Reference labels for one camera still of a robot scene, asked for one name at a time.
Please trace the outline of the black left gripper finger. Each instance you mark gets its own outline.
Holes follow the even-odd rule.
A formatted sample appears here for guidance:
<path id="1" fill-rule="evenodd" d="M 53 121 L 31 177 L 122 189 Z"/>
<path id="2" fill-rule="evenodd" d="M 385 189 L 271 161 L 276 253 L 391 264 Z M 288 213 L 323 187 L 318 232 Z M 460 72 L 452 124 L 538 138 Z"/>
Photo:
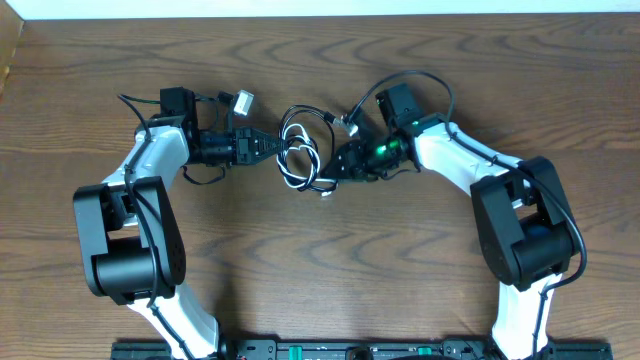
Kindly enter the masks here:
<path id="1" fill-rule="evenodd" d="M 285 146 L 286 141 L 277 135 L 266 133 L 262 130 L 254 129 L 253 136 L 258 146 Z"/>
<path id="2" fill-rule="evenodd" d="M 259 163 L 275 156 L 286 149 L 282 144 L 268 144 L 266 147 L 258 146 L 254 151 L 254 163 Z"/>

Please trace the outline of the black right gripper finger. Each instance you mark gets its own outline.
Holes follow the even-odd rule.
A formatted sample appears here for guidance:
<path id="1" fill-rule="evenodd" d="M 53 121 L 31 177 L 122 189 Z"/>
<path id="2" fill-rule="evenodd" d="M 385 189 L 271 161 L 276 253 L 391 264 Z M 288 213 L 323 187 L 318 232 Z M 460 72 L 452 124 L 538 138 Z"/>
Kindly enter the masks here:
<path id="1" fill-rule="evenodd" d="M 332 164 L 353 165 L 358 162 L 358 142 L 350 141 L 340 146 L 331 158 Z"/>
<path id="2" fill-rule="evenodd" d="M 333 157 L 324 167 L 324 177 L 333 180 L 349 179 L 349 162 L 344 157 Z"/>

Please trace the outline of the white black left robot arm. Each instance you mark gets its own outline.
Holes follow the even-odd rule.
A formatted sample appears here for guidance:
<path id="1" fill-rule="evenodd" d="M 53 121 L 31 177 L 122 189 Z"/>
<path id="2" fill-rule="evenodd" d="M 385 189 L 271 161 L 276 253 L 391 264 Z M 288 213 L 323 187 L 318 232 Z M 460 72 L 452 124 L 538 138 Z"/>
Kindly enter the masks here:
<path id="1" fill-rule="evenodd" d="M 157 114 L 122 164 L 76 190 L 73 207 L 91 292 L 143 316 L 172 359 L 234 359 L 236 347 L 186 284 L 186 253 L 168 191 L 188 164 L 254 165 L 285 150 L 251 127 L 200 130 L 193 115 Z"/>

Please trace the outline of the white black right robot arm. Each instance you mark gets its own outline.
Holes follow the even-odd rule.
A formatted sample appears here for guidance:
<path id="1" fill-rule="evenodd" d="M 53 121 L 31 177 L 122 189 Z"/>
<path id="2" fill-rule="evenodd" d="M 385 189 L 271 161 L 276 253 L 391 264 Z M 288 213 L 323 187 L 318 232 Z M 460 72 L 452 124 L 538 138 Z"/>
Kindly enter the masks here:
<path id="1" fill-rule="evenodd" d="M 388 179 L 404 161 L 433 171 L 471 199 L 484 260 L 499 281 L 493 343 L 507 359 L 533 359 L 547 347 L 554 291 L 584 241 L 554 165 L 521 160 L 464 134 L 441 113 L 411 111 L 386 120 L 391 132 L 341 146 L 323 168 L 332 180 Z"/>

